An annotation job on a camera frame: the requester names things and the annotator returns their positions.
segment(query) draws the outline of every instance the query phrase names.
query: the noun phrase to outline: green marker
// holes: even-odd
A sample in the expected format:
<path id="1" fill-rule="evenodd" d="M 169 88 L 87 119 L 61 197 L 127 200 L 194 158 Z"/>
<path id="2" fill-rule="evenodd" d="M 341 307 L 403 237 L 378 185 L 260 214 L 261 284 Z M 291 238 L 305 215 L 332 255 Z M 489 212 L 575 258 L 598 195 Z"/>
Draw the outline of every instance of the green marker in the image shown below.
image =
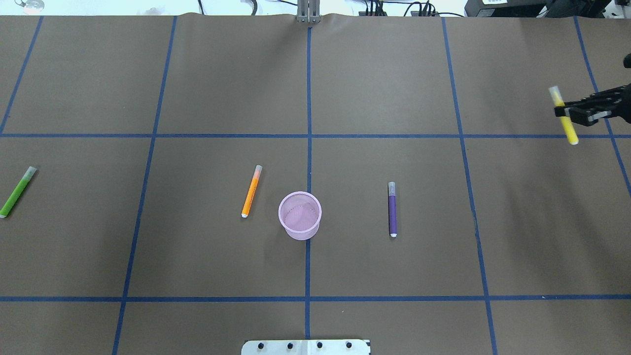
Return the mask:
<path id="1" fill-rule="evenodd" d="M 9 212 L 13 208 L 13 205 L 15 205 L 15 203 L 18 201 L 20 195 L 22 195 L 22 193 L 24 192 L 24 189 L 27 188 L 28 182 L 31 181 L 31 178 L 36 171 L 36 168 L 32 166 L 28 167 L 27 173 L 24 174 L 22 180 L 20 180 L 18 185 L 15 187 L 15 190 L 13 190 L 11 196 L 9 196 L 9 200 L 7 200 L 7 202 L 4 204 L 4 207 L 0 210 L 0 218 L 5 218 L 9 215 Z"/>

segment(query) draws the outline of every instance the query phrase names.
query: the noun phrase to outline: marker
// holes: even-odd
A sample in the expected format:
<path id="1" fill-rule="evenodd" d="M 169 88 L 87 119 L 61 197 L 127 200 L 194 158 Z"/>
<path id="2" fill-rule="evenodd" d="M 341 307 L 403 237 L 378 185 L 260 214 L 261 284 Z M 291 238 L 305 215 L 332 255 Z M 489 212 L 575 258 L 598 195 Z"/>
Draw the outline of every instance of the marker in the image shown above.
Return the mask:
<path id="1" fill-rule="evenodd" d="M 388 183 L 388 216 L 390 237 L 396 238 L 396 190 L 393 181 Z"/>
<path id="2" fill-rule="evenodd" d="M 254 169 L 254 176 L 252 176 L 252 182 L 250 183 L 250 189 L 247 190 L 247 196 L 245 203 L 243 204 L 243 210 L 241 210 L 241 217 L 247 218 L 250 214 L 250 208 L 252 208 L 252 201 L 254 201 L 254 193 L 256 193 L 256 186 L 259 184 L 259 178 L 261 177 L 261 170 L 263 167 L 257 165 Z"/>
<path id="3" fill-rule="evenodd" d="M 565 106 L 563 98 L 561 98 L 561 91 L 559 91 L 558 86 L 551 87 L 548 90 L 550 91 L 550 96 L 552 96 L 552 101 L 554 101 L 555 106 Z M 567 137 L 567 141 L 570 142 L 571 145 L 579 144 L 579 137 L 576 135 L 574 126 L 572 126 L 572 120 L 567 116 L 560 117 L 560 119 L 561 125 L 563 125 L 563 130 L 565 131 L 565 136 Z"/>
<path id="4" fill-rule="evenodd" d="M 36 168 L 32 166 L 28 167 L 26 174 L 24 174 L 22 180 L 20 180 L 18 185 L 15 187 L 15 190 L 13 190 L 11 196 L 9 196 L 9 200 L 7 200 L 7 202 L 4 204 L 4 207 L 0 210 L 0 218 L 5 218 L 9 215 L 9 212 L 13 208 L 13 205 L 15 205 L 15 203 L 18 201 L 20 195 L 22 195 L 22 193 L 24 192 L 24 189 L 27 188 L 28 182 L 31 181 L 31 178 L 36 171 Z"/>

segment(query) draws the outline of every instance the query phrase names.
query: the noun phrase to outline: orange marker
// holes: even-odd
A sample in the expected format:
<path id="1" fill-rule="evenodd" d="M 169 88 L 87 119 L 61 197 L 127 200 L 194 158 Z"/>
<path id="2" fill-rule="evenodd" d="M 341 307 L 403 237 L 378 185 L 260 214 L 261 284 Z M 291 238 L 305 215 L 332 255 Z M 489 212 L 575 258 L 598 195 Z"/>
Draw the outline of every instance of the orange marker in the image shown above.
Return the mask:
<path id="1" fill-rule="evenodd" d="M 254 193 L 256 193 L 256 186 L 259 184 L 259 178 L 261 177 L 261 170 L 263 167 L 257 165 L 254 169 L 254 176 L 252 176 L 252 182 L 250 183 L 250 189 L 247 190 L 247 197 L 243 204 L 243 210 L 241 211 L 241 217 L 247 218 L 250 214 L 250 208 L 252 208 L 252 201 L 254 201 Z"/>

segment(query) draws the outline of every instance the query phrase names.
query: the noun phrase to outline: black cable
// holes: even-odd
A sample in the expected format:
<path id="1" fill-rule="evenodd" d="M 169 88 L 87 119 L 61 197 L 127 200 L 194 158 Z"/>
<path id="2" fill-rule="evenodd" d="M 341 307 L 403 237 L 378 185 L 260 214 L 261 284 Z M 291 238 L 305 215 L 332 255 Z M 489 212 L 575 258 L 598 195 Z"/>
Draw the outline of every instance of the black cable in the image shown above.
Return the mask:
<path id="1" fill-rule="evenodd" d="M 460 17 L 465 17 L 463 15 L 460 15 L 459 13 L 432 13 L 430 16 L 433 16 L 433 15 L 456 15 Z"/>
<path id="2" fill-rule="evenodd" d="M 423 9 L 419 9 L 419 13 L 418 16 L 429 16 L 429 9 L 430 9 L 430 3 L 429 1 L 425 3 L 425 6 L 423 6 Z"/>
<path id="3" fill-rule="evenodd" d="M 421 11 L 421 7 L 423 6 L 423 4 L 419 3 L 418 1 L 415 1 L 413 3 L 410 3 L 410 5 L 408 6 L 407 9 L 405 9 L 405 12 L 403 13 L 403 17 L 405 17 L 405 15 L 408 14 L 408 11 L 410 10 L 410 8 L 414 5 L 418 4 L 418 10 Z"/>
<path id="4" fill-rule="evenodd" d="M 375 16 L 384 16 L 384 3 L 379 0 L 376 1 Z"/>
<path id="5" fill-rule="evenodd" d="M 423 8 L 423 13 L 420 16 L 433 16 L 432 14 L 436 13 L 436 6 L 434 6 L 429 1 L 427 2 L 427 9 Z"/>
<path id="6" fill-rule="evenodd" d="M 285 0 L 275 0 L 279 3 L 285 3 L 285 4 L 289 4 L 289 5 L 294 5 L 294 6 L 298 6 L 298 4 L 294 4 L 294 3 L 290 3 L 289 1 L 285 1 Z"/>
<path id="7" fill-rule="evenodd" d="M 403 1 L 382 1 L 382 3 L 386 3 L 386 4 L 404 4 L 404 5 L 413 4 L 413 3 L 405 3 Z"/>

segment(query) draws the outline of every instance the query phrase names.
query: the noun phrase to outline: yellow marker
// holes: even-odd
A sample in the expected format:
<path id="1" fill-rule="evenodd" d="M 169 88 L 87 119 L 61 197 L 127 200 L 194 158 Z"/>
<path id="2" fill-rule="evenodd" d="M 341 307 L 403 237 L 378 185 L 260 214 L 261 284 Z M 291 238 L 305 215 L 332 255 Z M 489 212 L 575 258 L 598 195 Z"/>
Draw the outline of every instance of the yellow marker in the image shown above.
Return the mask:
<path id="1" fill-rule="evenodd" d="M 250 214 L 250 208 L 252 208 L 252 201 L 254 201 L 254 193 L 256 193 L 256 186 L 259 184 L 259 178 L 261 178 L 261 170 L 263 170 L 263 167 L 260 165 L 257 165 L 256 168 L 254 169 L 254 176 L 252 176 L 250 189 L 247 190 L 247 197 L 245 198 L 243 210 L 241 211 L 241 217 L 243 218 L 247 218 L 247 215 Z"/>
<path id="2" fill-rule="evenodd" d="M 551 87 L 548 90 L 550 91 L 550 95 L 552 96 L 552 101 L 554 101 L 555 106 L 565 106 L 565 103 L 561 98 L 561 92 L 558 90 L 558 86 Z M 579 144 L 579 137 L 576 135 L 574 126 L 572 126 L 572 120 L 567 116 L 560 117 L 560 119 L 567 141 L 570 142 L 571 145 Z"/>

